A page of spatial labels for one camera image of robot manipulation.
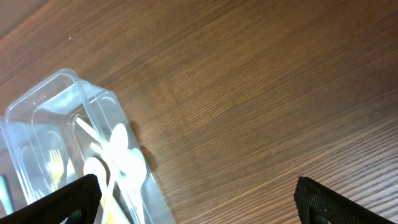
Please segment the white spoon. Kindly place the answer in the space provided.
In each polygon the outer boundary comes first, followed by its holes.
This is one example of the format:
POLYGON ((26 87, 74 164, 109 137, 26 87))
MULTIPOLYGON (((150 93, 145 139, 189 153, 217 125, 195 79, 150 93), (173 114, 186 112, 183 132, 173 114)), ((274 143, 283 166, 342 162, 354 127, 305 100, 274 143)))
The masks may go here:
POLYGON ((100 205, 103 209, 103 217, 101 221, 103 223, 115 223, 115 224, 128 224, 130 221, 122 211, 121 207, 117 203, 113 196, 107 196, 108 185, 107 185, 107 173, 104 165, 96 157, 89 157, 85 160, 83 166, 83 173, 93 174, 97 176, 98 184, 102 193, 100 199, 100 205))
POLYGON ((146 179, 147 167, 144 156, 138 148, 128 149, 128 173, 126 174, 131 187, 129 196, 132 204, 136 208, 139 223, 145 223, 143 202, 141 197, 141 187, 146 179))
POLYGON ((109 169, 109 182, 104 190, 104 209, 102 223, 108 222, 109 215, 112 216, 113 223, 129 223, 127 216, 122 208, 118 205, 113 196, 114 186, 119 177, 119 169, 115 162, 118 154, 127 149, 128 136, 125 125, 119 123, 112 130, 109 143, 102 144, 101 157, 105 161, 109 169))

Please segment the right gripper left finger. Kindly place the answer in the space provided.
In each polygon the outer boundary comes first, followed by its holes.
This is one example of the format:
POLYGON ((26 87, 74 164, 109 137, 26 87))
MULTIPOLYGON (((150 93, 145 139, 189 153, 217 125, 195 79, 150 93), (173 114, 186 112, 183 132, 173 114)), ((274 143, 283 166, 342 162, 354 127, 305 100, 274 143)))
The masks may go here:
POLYGON ((2 224, 95 222, 101 200, 97 176, 85 175, 40 200, 1 218, 2 224))

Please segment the yellow plastic fork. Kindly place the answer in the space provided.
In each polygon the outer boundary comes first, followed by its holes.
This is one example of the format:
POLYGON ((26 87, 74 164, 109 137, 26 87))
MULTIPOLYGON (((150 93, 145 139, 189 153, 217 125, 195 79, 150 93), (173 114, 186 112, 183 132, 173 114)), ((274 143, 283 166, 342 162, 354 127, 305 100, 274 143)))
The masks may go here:
POLYGON ((52 191, 58 189, 58 185, 64 173, 64 164, 59 150, 49 150, 50 161, 47 163, 48 170, 53 180, 52 191))

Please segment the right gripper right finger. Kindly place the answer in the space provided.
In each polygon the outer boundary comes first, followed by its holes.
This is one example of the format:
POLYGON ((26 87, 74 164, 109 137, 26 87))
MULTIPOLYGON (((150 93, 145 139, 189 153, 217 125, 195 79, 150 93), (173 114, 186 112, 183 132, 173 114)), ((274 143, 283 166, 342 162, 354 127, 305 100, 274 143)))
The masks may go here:
POLYGON ((294 201, 298 217, 305 224, 393 224, 309 177, 298 178, 294 201))

